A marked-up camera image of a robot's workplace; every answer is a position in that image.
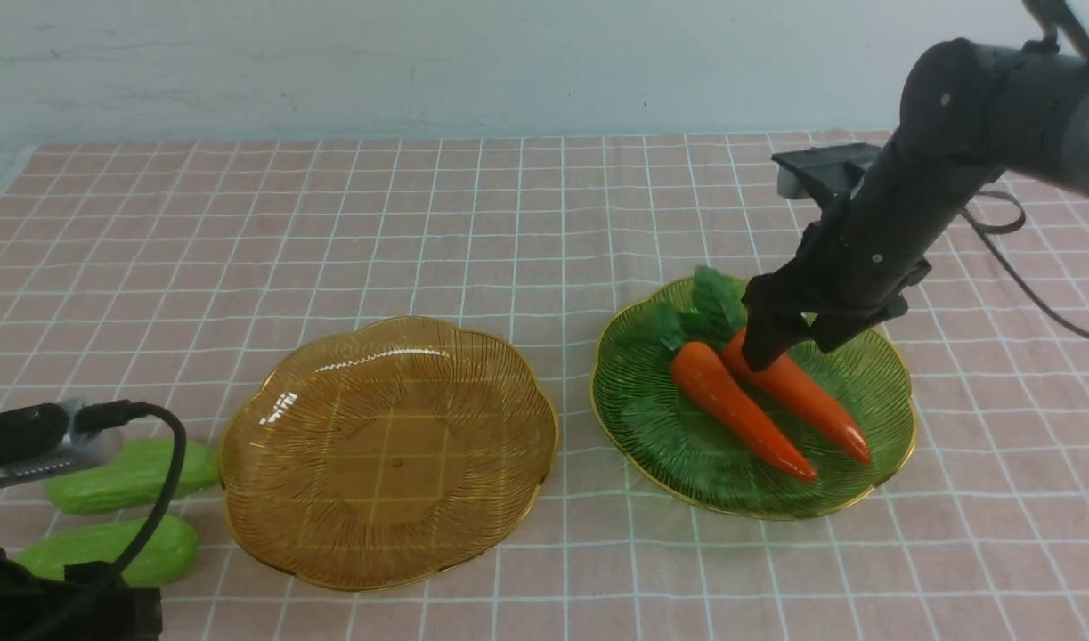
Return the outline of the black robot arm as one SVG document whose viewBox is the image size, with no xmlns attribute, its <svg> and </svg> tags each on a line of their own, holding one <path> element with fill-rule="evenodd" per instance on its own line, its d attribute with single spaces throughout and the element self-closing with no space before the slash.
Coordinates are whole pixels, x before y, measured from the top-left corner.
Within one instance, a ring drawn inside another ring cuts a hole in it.
<svg viewBox="0 0 1089 641">
<path fill-rule="evenodd" d="M 881 147 L 783 151 L 776 194 L 821 215 L 787 264 L 749 280 L 744 360 L 764 370 L 812 341 L 822 353 L 906 313 L 926 252 L 1005 172 L 1089 199 L 1089 34 L 1064 1 L 1028 1 L 1021 48 L 954 39 L 915 62 Z"/>
<path fill-rule="evenodd" d="M 0 548 L 0 640 L 158 640 L 160 588 L 130 587 L 110 563 L 44 579 Z"/>
</svg>

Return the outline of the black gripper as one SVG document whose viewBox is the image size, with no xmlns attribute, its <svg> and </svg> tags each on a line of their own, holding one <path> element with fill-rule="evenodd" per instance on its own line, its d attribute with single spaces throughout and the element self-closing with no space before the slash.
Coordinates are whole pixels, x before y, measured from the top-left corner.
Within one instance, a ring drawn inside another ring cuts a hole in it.
<svg viewBox="0 0 1089 641">
<path fill-rule="evenodd" d="M 749 280 L 741 354 L 752 372 L 794 345 L 822 353 L 907 313 L 904 289 L 931 270 L 925 252 L 946 229 L 939 192 L 800 192 L 821 208 L 787 264 Z M 805 315 L 813 315 L 812 325 Z"/>
</svg>

